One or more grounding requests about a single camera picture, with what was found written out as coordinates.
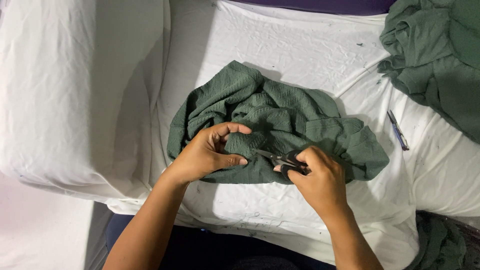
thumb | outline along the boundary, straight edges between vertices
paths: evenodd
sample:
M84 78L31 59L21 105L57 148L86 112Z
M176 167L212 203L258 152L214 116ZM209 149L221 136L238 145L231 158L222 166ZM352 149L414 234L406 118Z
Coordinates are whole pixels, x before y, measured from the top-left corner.
M288 170L287 174L288 174L288 177L290 178L290 181L292 181L292 183L295 185L297 185L297 183L299 183L300 181L304 181L303 178L305 177L305 175L297 171Z
M219 159L220 162L218 163L218 165L220 166L220 168L218 168L218 170L226 167L235 166L235 165L247 165L248 163L248 161L244 157L237 154L230 154L230 155L219 154L219 156L220 156L220 159Z

